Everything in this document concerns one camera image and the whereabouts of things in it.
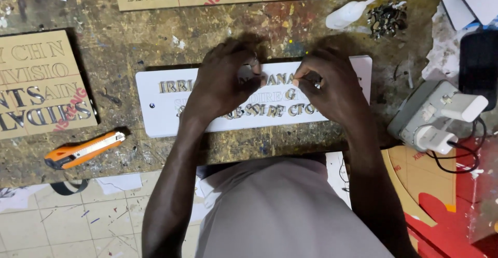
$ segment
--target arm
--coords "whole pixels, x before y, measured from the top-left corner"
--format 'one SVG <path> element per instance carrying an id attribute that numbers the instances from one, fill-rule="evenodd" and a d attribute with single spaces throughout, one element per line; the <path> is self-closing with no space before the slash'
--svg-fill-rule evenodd
<path id="1" fill-rule="evenodd" d="M 308 79 L 311 72 L 322 78 L 319 89 Z M 317 50 L 303 59 L 292 83 L 321 114 L 345 129 L 351 153 L 352 211 L 395 257 L 418 257 L 384 165 L 374 117 L 350 62 L 329 50 Z"/>
<path id="2" fill-rule="evenodd" d="M 239 84 L 237 71 L 243 64 L 252 66 L 255 77 Z M 261 86 L 260 74 L 255 53 L 241 48 L 237 41 L 218 45 L 204 58 L 180 116 L 175 143 L 143 217 L 144 258 L 181 256 L 192 212 L 202 134 L 212 120 L 233 111 Z"/>

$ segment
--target person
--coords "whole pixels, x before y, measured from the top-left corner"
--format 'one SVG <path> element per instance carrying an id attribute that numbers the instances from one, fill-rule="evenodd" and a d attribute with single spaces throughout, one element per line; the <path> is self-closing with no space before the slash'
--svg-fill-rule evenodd
<path id="1" fill-rule="evenodd" d="M 240 83 L 249 64 L 255 76 Z M 320 88 L 308 79 L 320 75 Z M 192 212 L 201 137 L 265 84 L 255 52 L 231 40 L 206 54 L 178 135 L 149 199 L 144 258 L 180 257 Z M 351 153 L 352 210 L 327 182 L 326 167 L 301 158 L 249 160 L 201 181 L 212 209 L 201 223 L 196 257 L 418 257 L 383 163 L 375 120 L 351 64 L 318 49 L 292 82 L 322 115 L 339 123 Z"/>

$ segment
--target orange box cutter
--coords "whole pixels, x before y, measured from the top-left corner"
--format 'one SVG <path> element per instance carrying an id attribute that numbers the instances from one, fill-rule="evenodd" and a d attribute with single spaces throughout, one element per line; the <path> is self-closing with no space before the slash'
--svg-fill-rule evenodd
<path id="1" fill-rule="evenodd" d="M 118 131 L 78 146 L 61 147 L 45 156 L 45 164 L 53 169 L 68 169 L 80 165 L 109 148 L 120 145 L 126 137 Z"/>

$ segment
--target hand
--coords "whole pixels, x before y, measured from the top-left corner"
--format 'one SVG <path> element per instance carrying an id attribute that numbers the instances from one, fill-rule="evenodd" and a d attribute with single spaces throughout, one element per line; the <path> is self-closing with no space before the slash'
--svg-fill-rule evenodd
<path id="1" fill-rule="evenodd" d="M 322 78 L 319 89 L 310 79 L 312 71 Z M 345 128 L 373 121 L 351 63 L 330 51 L 319 49 L 312 56 L 304 57 L 292 83 L 322 115 Z"/>
<path id="2" fill-rule="evenodd" d="M 239 83 L 237 73 L 244 64 L 251 66 L 255 77 Z M 219 44 L 202 61 L 182 120 L 195 117 L 207 127 L 215 118 L 232 112 L 266 83 L 260 75 L 261 65 L 254 51 L 236 40 Z"/>

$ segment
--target wooden workbench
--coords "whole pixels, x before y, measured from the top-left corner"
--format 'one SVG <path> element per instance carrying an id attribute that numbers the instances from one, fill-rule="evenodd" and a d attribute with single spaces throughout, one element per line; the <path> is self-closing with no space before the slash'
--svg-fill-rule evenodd
<path id="1" fill-rule="evenodd" d="M 411 92 L 409 76 L 415 86 L 422 81 L 420 72 L 432 48 L 431 17 L 439 0 L 405 0 L 408 29 L 379 40 L 369 38 L 366 17 L 342 31 L 325 27 L 327 14 L 348 1 L 353 0 L 121 13 L 116 0 L 0 0 L 0 9 L 14 8 L 6 16 L 8 26 L 0 26 L 0 35 L 69 28 L 101 120 L 95 127 L 1 140 L 0 187 L 161 169 L 175 138 L 146 135 L 134 75 L 147 67 L 200 63 L 212 47 L 243 32 L 261 37 L 259 47 L 268 59 L 301 57 L 323 37 L 350 55 L 370 55 L 374 61 L 370 105 L 382 145 L 393 144 L 384 128 Z M 386 1 L 377 0 L 374 5 Z M 174 37 L 185 46 L 173 44 Z M 120 126 L 131 131 L 128 139 L 85 165 L 54 171 L 43 162 L 47 152 L 64 143 L 85 141 Z M 206 134 L 200 164 L 344 148 L 344 134 L 332 122 L 235 130 Z"/>

